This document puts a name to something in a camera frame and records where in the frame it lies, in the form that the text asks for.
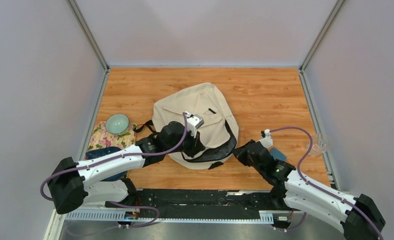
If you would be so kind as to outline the beige canvas backpack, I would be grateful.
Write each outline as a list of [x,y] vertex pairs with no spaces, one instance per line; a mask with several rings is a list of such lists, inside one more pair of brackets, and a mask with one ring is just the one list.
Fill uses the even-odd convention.
[[212,83],[205,82],[182,89],[153,105],[152,119],[136,126],[135,132],[148,127],[160,132],[172,121],[184,122],[182,113],[199,115],[204,121],[195,155],[171,153],[169,157],[192,170],[212,169],[227,161],[237,146],[239,126],[222,92]]

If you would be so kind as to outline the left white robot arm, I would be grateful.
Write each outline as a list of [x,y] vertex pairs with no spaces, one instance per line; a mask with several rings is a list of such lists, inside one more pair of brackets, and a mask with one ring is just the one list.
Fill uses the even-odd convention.
[[195,154],[203,149],[198,129],[204,124],[196,116],[184,124],[172,121],[159,133],[144,137],[120,151],[88,160],[62,159],[40,186],[43,198],[52,201],[57,213],[67,214],[84,204],[112,201],[130,208],[137,193],[122,180],[108,178],[158,163],[171,153]]

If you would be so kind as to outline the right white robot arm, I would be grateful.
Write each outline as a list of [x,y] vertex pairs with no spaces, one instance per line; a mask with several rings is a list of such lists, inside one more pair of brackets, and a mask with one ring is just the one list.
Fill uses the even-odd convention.
[[385,219],[373,199],[332,189],[275,159],[260,142],[251,140],[233,150],[245,166],[253,167],[270,185],[271,205],[301,210],[337,229],[347,240],[377,240]]

